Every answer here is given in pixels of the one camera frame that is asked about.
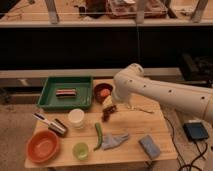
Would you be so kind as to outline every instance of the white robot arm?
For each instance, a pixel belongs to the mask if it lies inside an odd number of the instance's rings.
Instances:
[[[128,103],[131,93],[141,94],[213,124],[213,89],[154,81],[143,73],[135,63],[118,72],[113,98]]]

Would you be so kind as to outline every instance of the blue sponge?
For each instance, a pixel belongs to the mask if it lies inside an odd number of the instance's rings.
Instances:
[[[154,160],[161,153],[159,147],[154,143],[152,137],[147,135],[139,140],[140,145],[149,155],[151,160]]]

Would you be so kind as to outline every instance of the orange plate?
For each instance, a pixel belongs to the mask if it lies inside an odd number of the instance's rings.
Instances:
[[[35,163],[49,160],[59,150],[59,138],[49,130],[33,135],[27,143],[27,157]]]

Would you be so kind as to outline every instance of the green chili pepper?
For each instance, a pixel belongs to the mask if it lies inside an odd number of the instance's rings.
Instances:
[[[93,149],[94,151],[98,150],[101,147],[101,144],[103,141],[101,124],[99,122],[95,123],[95,129],[98,134],[98,143],[97,143],[96,147]]]

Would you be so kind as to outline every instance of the small red bowl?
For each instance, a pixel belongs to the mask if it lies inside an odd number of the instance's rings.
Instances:
[[[94,88],[95,100],[101,104],[107,98],[107,96],[101,96],[101,92],[105,89],[109,91],[109,94],[111,94],[113,87],[112,87],[112,85],[110,85],[108,83],[100,83],[100,84],[96,85]]]
[[[27,157],[34,163],[41,163],[52,158],[59,150],[59,138],[49,130],[33,135],[27,143]]]

